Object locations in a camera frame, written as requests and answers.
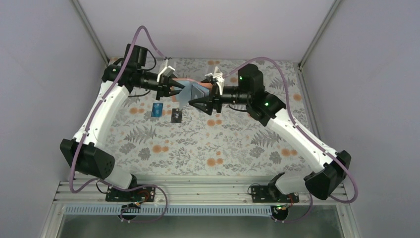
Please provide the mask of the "blue credit card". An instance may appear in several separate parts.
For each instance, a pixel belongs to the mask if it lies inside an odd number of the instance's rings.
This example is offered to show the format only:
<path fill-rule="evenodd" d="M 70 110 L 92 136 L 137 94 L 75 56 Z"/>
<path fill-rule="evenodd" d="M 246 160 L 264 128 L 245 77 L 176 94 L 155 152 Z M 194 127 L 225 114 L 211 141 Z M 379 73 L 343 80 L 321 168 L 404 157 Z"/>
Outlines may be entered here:
<path fill-rule="evenodd" d="M 151 117 L 160 118 L 163 114 L 163 103 L 153 103 Z"/>

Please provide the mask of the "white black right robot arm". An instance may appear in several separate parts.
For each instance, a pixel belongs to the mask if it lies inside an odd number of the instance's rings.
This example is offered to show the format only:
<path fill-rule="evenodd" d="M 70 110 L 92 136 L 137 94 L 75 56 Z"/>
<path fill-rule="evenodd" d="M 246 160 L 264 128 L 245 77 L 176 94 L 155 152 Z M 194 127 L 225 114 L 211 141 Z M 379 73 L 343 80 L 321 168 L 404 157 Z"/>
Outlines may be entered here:
<path fill-rule="evenodd" d="M 298 122 L 288 103 L 265 90 L 263 73 L 255 64 L 248 63 L 238 70 L 238 86 L 222 87 L 220 73 L 206 78 L 213 85 L 209 95 L 192 99 L 189 105 L 208 115 L 220 113 L 224 104 L 245 105 L 253 119 L 289 143 L 309 165 L 311 172 L 306 176 L 288 176 L 285 172 L 276 175 L 269 183 L 271 200 L 280 202 L 294 192 L 309 192 L 320 200 L 332 197 L 346 178 L 350 154 L 327 146 Z"/>

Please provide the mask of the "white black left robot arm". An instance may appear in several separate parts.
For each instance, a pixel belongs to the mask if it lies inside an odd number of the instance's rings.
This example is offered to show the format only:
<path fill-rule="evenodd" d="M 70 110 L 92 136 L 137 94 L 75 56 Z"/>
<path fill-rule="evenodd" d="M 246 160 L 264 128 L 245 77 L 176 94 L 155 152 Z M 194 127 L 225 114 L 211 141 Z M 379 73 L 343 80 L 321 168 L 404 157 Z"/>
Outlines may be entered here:
<path fill-rule="evenodd" d="M 76 172 L 94 176 L 108 185 L 118 187 L 118 194 L 126 201 L 138 194 L 134 176 L 119 168 L 115 158 L 106 151 L 105 141 L 115 116 L 134 88 L 155 91 L 156 99 L 180 93 L 184 87 L 174 80 L 175 66 L 165 59 L 157 73 L 145 69 L 150 50 L 134 45 L 126 46 L 125 55 L 104 70 L 100 91 L 82 126 L 71 139 L 63 139 L 60 150 Z"/>

